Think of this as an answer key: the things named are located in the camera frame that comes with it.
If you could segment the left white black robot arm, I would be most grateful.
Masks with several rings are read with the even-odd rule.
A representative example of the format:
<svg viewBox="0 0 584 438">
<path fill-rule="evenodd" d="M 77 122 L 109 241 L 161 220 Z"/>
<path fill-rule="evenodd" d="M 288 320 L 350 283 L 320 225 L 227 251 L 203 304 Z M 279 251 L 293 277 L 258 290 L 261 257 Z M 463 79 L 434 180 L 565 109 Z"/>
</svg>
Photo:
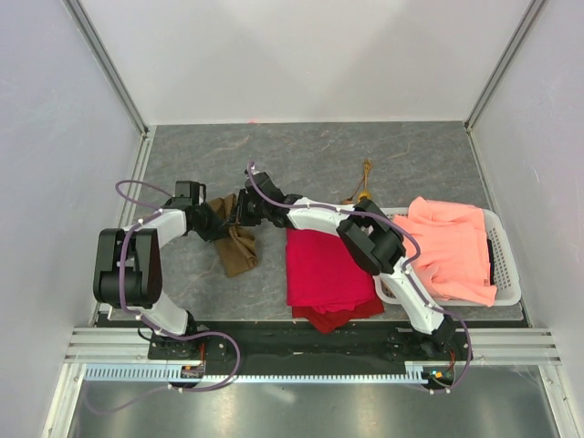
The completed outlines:
<svg viewBox="0 0 584 438">
<path fill-rule="evenodd" d="M 192 313 L 163 291 L 161 249 L 190 232 L 211 240 L 226 231 L 206 202 L 206 186 L 178 181 L 165 204 L 154 207 L 150 215 L 99 233 L 94 298 L 151 330 L 151 359 L 191 359 L 203 354 L 207 339 Z"/>
</svg>

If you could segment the brown fabric napkin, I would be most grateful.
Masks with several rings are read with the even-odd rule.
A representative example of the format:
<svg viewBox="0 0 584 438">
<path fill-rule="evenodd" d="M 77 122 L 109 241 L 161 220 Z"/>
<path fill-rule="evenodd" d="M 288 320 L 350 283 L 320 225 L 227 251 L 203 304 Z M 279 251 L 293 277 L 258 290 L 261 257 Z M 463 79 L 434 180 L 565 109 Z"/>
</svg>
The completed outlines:
<svg viewBox="0 0 584 438">
<path fill-rule="evenodd" d="M 214 242 L 227 277 L 233 278 L 258 265 L 256 238 L 232 217 L 237 206 L 237 196 L 231 193 L 209 202 L 221 220 L 226 221 L 226 235 Z"/>
</svg>

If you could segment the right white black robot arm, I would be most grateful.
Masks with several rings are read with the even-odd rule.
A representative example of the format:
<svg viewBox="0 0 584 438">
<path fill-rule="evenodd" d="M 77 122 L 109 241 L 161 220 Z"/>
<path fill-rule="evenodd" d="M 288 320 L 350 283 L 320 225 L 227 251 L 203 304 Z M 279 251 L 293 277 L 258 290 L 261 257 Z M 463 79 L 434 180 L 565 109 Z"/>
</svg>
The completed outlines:
<svg viewBox="0 0 584 438">
<path fill-rule="evenodd" d="M 414 239 L 371 200 L 354 205 L 319 203 L 297 194 L 283 194 L 265 172 L 252 165 L 237 201 L 236 218 L 243 226 L 264 220 L 274 226 L 320 232 L 339 238 L 365 273 L 389 286 L 409 317 L 413 334 L 406 348 L 428 359 L 439 359 L 452 348 L 453 318 L 427 292 L 413 270 L 420 254 L 406 255 L 404 241 Z"/>
</svg>

